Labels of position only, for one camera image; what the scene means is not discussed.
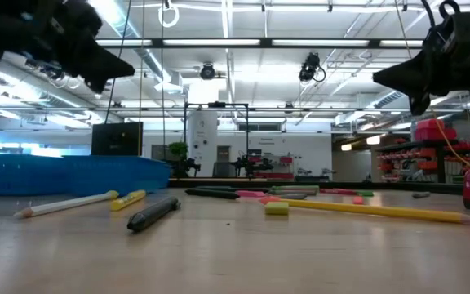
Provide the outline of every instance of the blue plastic bin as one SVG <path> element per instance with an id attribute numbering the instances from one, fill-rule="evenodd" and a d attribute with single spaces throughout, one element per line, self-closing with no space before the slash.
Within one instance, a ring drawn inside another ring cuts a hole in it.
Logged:
<path id="1" fill-rule="evenodd" d="M 171 168 L 164 162 L 135 156 L 67 156 L 69 193 L 77 196 L 116 190 L 124 195 L 166 188 Z"/>
<path id="2" fill-rule="evenodd" d="M 0 195 L 65 194 L 66 166 L 62 158 L 0 154 Z"/>

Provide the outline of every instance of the green eraser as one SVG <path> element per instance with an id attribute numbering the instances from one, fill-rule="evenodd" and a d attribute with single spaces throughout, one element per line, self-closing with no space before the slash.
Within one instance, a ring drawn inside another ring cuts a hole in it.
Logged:
<path id="1" fill-rule="evenodd" d="M 373 196 L 375 196 L 375 194 L 371 191 L 357 191 L 357 195 L 362 196 L 362 197 L 373 197 Z"/>
<path id="2" fill-rule="evenodd" d="M 287 216 L 290 213 L 290 204 L 283 202 L 269 202 L 265 206 L 267 215 Z"/>

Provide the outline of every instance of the yellow marker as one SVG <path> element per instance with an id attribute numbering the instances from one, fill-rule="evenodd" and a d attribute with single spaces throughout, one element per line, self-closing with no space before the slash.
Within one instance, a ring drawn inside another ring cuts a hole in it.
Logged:
<path id="1" fill-rule="evenodd" d="M 399 207 L 372 207 L 354 204 L 323 203 L 315 201 L 288 199 L 281 199 L 280 201 L 289 203 L 290 207 L 312 208 L 337 212 L 363 213 L 377 216 L 405 217 L 426 221 L 445 221 L 452 223 L 470 222 L 470 216 L 466 216 L 459 212 L 441 212 L 433 210 Z"/>
<path id="2" fill-rule="evenodd" d="M 131 205 L 132 203 L 136 203 L 137 201 L 141 200 L 146 196 L 146 191 L 139 190 L 135 192 L 130 192 L 127 196 L 116 199 L 112 201 L 112 211 L 118 211 Z"/>

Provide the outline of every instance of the white pencil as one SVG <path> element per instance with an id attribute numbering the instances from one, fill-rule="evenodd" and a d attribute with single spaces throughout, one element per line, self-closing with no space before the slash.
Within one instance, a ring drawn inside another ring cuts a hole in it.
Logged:
<path id="1" fill-rule="evenodd" d="M 33 217 L 47 214 L 50 212 L 58 212 L 64 209 L 69 209 L 72 207 L 80 207 L 82 205 L 87 205 L 90 203 L 96 203 L 104 200 L 112 200 L 119 196 L 119 193 L 116 191 L 109 191 L 104 194 L 93 195 L 83 198 L 75 198 L 65 201 L 60 201 L 56 203 L 49 203 L 44 205 L 38 205 L 36 207 L 28 207 L 24 210 L 17 212 L 14 216 L 18 217 Z"/>

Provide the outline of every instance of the black monitor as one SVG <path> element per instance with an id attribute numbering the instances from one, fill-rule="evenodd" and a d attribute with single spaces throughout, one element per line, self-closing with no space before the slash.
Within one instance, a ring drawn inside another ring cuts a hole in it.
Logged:
<path id="1" fill-rule="evenodd" d="M 110 123 L 94 125 L 91 135 L 92 155 L 141 156 L 143 123 Z"/>

